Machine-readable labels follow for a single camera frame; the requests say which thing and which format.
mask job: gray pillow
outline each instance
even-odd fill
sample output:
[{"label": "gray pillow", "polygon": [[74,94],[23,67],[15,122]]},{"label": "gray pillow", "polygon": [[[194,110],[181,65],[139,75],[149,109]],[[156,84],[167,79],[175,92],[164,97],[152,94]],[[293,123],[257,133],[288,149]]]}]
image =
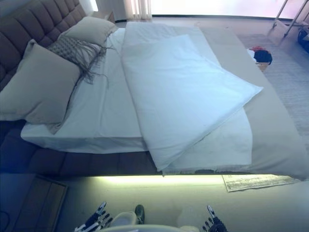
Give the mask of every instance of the gray pillow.
[{"label": "gray pillow", "polygon": [[29,43],[16,74],[0,92],[0,120],[61,123],[79,76],[75,64]]},{"label": "gray pillow", "polygon": [[104,55],[106,48],[75,38],[62,36],[52,43],[48,50],[76,64],[81,71],[81,77],[92,83],[95,73],[90,71],[91,65],[99,55]]},{"label": "gray pillow", "polygon": [[84,17],[76,25],[62,33],[59,38],[68,36],[104,47],[106,38],[117,29],[118,27],[114,23],[105,19]]}]

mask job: gray headboard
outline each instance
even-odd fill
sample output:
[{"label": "gray headboard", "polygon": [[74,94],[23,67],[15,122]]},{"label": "gray headboard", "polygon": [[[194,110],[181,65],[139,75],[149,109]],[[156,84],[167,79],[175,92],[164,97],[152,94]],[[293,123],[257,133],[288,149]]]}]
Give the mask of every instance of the gray headboard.
[{"label": "gray headboard", "polygon": [[0,19],[0,91],[15,74],[29,40],[47,47],[83,17],[79,0],[33,0]]}]

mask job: metal stand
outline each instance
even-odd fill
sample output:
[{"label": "metal stand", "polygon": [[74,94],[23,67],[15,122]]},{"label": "metal stand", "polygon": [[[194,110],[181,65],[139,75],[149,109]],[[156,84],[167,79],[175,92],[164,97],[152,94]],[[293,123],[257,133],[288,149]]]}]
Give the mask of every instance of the metal stand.
[{"label": "metal stand", "polygon": [[288,0],[285,0],[281,9],[279,10],[279,13],[277,15],[277,17],[275,18],[275,22],[274,24],[272,25],[272,28],[275,28],[275,26],[277,26],[277,24],[280,24],[281,26],[283,26],[284,28],[286,28],[286,32],[284,34],[284,37],[288,35],[289,31],[291,30],[292,27],[304,27],[304,26],[308,26],[308,24],[304,21],[300,22],[300,23],[297,23],[296,20],[298,19],[300,13],[303,11],[304,7],[306,6],[306,4],[308,3],[309,0],[304,0],[304,3],[301,5],[299,11],[297,12],[295,18],[292,20],[292,22],[289,24],[289,25],[286,25],[284,24],[283,22],[281,22],[279,20],[279,17],[286,5]]}]

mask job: shoe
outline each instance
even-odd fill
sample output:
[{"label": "shoe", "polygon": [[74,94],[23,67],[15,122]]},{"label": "shoe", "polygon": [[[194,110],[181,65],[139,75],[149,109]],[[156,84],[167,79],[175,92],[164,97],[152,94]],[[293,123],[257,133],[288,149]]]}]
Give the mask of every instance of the shoe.
[{"label": "shoe", "polygon": [[135,214],[137,217],[137,223],[139,225],[143,225],[145,222],[145,210],[144,210],[144,206],[142,206],[141,204],[137,205],[135,207]]}]

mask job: carpet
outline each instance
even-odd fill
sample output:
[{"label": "carpet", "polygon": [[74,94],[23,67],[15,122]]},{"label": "carpet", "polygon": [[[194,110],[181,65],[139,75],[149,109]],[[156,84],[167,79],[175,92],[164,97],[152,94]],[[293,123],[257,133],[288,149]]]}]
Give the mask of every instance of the carpet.
[{"label": "carpet", "polygon": [[264,71],[302,137],[309,153],[309,74],[263,34],[238,35],[246,48],[260,45],[273,58]]}]

